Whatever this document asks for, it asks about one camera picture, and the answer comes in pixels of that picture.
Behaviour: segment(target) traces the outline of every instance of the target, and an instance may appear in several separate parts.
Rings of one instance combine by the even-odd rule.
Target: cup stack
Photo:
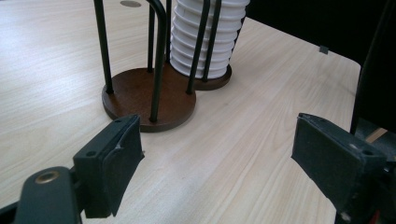
[[[207,47],[213,21],[216,0],[211,0],[209,16],[195,77],[203,76]],[[171,37],[171,64],[181,74],[190,75],[192,58],[201,21],[203,0],[177,0]],[[212,52],[208,78],[222,77],[233,52],[237,31],[242,27],[245,7],[249,0],[223,0],[219,15],[218,30]]]

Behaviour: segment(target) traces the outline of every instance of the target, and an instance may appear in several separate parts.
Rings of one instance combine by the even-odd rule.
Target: light wood tabletop
[[[146,66],[149,4],[136,1],[104,1],[113,75]],[[72,167],[111,119],[92,0],[6,0],[0,15],[3,207],[29,175]],[[348,131],[359,65],[250,19],[230,65],[225,87],[196,92],[187,122],[141,134],[146,158],[117,216],[85,223],[333,223],[332,204],[290,158],[296,118]]]

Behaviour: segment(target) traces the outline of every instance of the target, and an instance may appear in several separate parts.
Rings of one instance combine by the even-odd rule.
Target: black object
[[[0,210],[1,223],[81,223],[115,216],[139,162],[144,158],[139,117],[116,119],[73,158],[75,167],[51,167],[31,175],[21,199]]]
[[[327,48],[326,46],[320,45],[319,52],[324,53],[324,54],[329,54],[329,48]]]
[[[396,223],[395,162],[326,119],[300,114],[291,156],[337,210],[335,223]]]
[[[195,51],[194,51],[194,55],[192,58],[189,84],[188,84],[187,90],[186,90],[187,94],[192,94],[192,88],[193,88],[193,84],[194,84],[194,80],[195,80],[195,75],[197,72],[199,56],[201,54],[202,43],[204,41],[206,23],[207,23],[207,18],[209,16],[209,9],[210,9],[210,0],[204,0],[203,6],[202,6],[201,20],[200,20],[199,28],[198,28],[197,41],[195,44]]]
[[[209,75],[210,62],[212,61],[213,48],[215,47],[216,33],[218,32],[221,3],[221,0],[216,0],[215,11],[213,12],[212,29],[210,31],[209,42],[207,43],[205,67],[202,75],[203,82],[207,82],[207,77]]]
[[[250,0],[247,17],[326,46],[361,66],[351,132],[360,118],[396,133],[395,0]]]
[[[166,12],[163,8],[163,4],[161,4],[161,2],[158,0],[148,0],[148,2],[158,16],[157,50],[155,52],[154,68],[154,90],[152,93],[151,113],[149,116],[149,120],[151,122],[156,122],[158,118],[158,109],[160,106],[161,84],[163,81],[163,63],[165,61],[163,53],[165,52],[166,29],[168,28],[166,27]]]

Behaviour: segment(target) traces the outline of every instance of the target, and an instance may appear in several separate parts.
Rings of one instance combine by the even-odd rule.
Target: wooden base
[[[188,80],[170,64],[163,68],[158,120],[149,120],[153,92],[154,73],[147,68],[136,68],[122,72],[112,78],[114,93],[102,91],[105,111],[112,119],[130,114],[140,116],[140,131],[156,133],[175,128],[186,121],[195,108],[195,91],[186,93]]]
[[[231,74],[233,73],[233,69],[231,68],[230,65],[227,66],[227,71],[225,72],[224,76],[214,78],[214,79],[209,79],[207,82],[203,82],[200,78],[196,78],[194,80],[194,88],[196,91],[213,91],[220,89],[221,87],[225,86],[231,78]]]

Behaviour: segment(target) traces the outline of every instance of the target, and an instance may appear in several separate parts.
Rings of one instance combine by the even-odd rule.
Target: black plastic part
[[[70,175],[72,177],[73,187],[76,194],[78,211],[81,213],[87,204],[89,204],[90,198],[87,196],[89,193],[87,188],[78,180],[75,167],[70,169]]]
[[[81,223],[69,169],[52,167],[23,184],[15,223]]]
[[[349,223],[371,217],[375,177],[387,158],[326,119],[300,114],[291,156]]]
[[[139,117],[116,119],[73,158],[76,175],[87,191],[86,217],[117,214],[139,162],[144,158]]]
[[[17,214],[18,203],[9,204],[6,207],[0,208],[0,221],[2,224],[13,223],[15,215]]]
[[[359,119],[396,133],[395,0],[250,0],[247,17],[323,45],[361,66],[350,132]]]
[[[396,186],[395,174],[388,173],[383,176],[381,182],[378,181],[379,191],[377,200],[379,203],[377,210],[380,214],[381,224],[394,224],[396,223]]]
[[[320,45],[319,52],[324,53],[324,54],[329,54],[329,48],[327,48],[326,46]]]

